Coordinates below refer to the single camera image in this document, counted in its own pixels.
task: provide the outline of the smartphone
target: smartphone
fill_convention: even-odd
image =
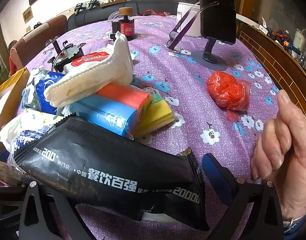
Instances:
[[[204,38],[214,38],[219,41],[235,44],[236,42],[236,11],[234,0],[200,0],[200,8],[213,3],[201,12],[201,35]]]

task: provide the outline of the chair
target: chair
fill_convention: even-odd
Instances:
[[[10,50],[10,57],[17,69],[25,67],[41,52],[47,40],[63,35],[66,31],[66,23],[66,16],[60,15],[22,37]]]

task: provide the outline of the black sofa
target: black sofa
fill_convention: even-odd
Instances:
[[[143,15],[143,12],[146,10],[153,10],[157,13],[169,12],[171,15],[176,15],[179,2],[195,4],[197,0],[130,0],[103,8],[97,6],[92,9],[81,10],[77,16],[75,14],[71,15],[67,21],[66,31],[90,23],[105,21],[109,18],[111,13],[118,11],[121,7],[133,7],[132,16],[135,16],[136,14]]]

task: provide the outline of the hand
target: hand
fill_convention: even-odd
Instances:
[[[276,119],[265,122],[251,160],[253,177],[271,180],[284,220],[306,214],[306,117],[287,93],[277,95]]]

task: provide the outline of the wooden cap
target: wooden cap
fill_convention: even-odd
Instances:
[[[121,16],[127,16],[133,14],[133,7],[122,7],[118,10],[118,14]]]

